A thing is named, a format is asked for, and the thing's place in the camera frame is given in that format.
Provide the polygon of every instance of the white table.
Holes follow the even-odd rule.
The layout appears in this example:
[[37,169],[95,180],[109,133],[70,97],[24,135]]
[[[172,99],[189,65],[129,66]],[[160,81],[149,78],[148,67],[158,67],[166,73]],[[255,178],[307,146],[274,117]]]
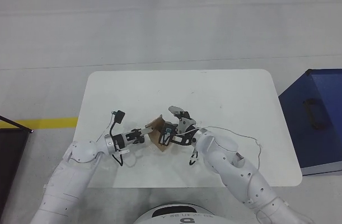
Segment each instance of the white table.
[[[263,145],[260,171],[271,186],[295,186],[302,174],[275,92],[271,75],[262,69],[204,71],[94,72],[88,78],[74,140],[92,139],[105,130],[112,110],[126,113],[113,133],[143,128],[160,114],[177,123],[168,111],[183,108],[199,127],[219,126],[253,136]],[[229,134],[239,152],[257,166],[259,148],[250,139]],[[179,188],[223,186],[200,158],[189,166],[191,146],[159,151],[146,137],[129,147],[125,165],[103,158],[89,187]]]

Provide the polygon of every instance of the blue container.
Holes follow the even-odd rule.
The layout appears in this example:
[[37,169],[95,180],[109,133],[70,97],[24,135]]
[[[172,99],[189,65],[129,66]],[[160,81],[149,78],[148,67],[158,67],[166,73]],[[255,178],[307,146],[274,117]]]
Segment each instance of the blue container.
[[342,69],[309,69],[279,100],[303,175],[342,174]]

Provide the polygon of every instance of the concrete floor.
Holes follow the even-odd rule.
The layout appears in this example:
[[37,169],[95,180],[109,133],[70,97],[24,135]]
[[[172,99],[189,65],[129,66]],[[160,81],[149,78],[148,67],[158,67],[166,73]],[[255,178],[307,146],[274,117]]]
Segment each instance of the concrete floor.
[[[0,1],[0,114],[10,119],[78,116],[94,71],[226,68],[266,69],[278,94],[308,68],[342,68],[342,1]],[[30,221],[73,133],[31,135],[2,223]],[[342,176],[275,190],[316,223],[342,224]],[[256,223],[224,188],[89,188],[74,221],[132,223],[174,201]]]

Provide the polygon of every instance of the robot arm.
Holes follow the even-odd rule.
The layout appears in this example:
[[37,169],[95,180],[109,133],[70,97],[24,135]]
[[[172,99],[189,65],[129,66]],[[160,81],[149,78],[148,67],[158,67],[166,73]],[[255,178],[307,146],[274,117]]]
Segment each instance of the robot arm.
[[193,145],[204,157],[208,167],[221,176],[232,195],[252,210],[263,224],[312,223],[311,219],[292,210],[277,196],[258,169],[237,153],[237,145],[230,138],[222,138],[201,129]]
[[194,146],[203,155],[206,167],[220,175],[227,189],[255,213],[260,223],[313,223],[310,218],[292,210],[276,195],[259,170],[237,152],[238,145],[230,137],[216,135],[205,128],[196,128],[195,121],[183,109],[172,106],[169,111],[179,119],[179,124],[166,123],[159,143],[165,144],[163,139],[167,136],[169,142]]
[[151,131],[152,128],[133,129],[131,132],[115,136],[107,134],[97,142],[91,140],[72,142],[44,186],[43,199],[31,224],[66,223],[69,220],[70,211],[81,199],[103,154],[112,155],[115,159],[116,157],[122,158],[125,151],[121,149],[129,144],[143,143],[143,136]]

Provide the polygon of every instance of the cardboard piece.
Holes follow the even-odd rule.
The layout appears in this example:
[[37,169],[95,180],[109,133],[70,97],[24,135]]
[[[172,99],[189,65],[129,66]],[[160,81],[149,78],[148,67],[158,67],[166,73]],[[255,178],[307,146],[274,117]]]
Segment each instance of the cardboard piece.
[[164,123],[165,123],[165,120],[162,118],[162,115],[160,115],[154,121],[152,121],[149,124],[145,125],[146,128],[148,128],[148,127],[152,127],[153,128],[153,131],[148,134],[149,139],[162,152],[165,151],[166,149],[168,149],[169,146],[172,144],[172,143],[170,143],[168,146],[163,146],[163,145],[160,145],[158,143],[158,139],[160,138],[161,130],[163,128]]

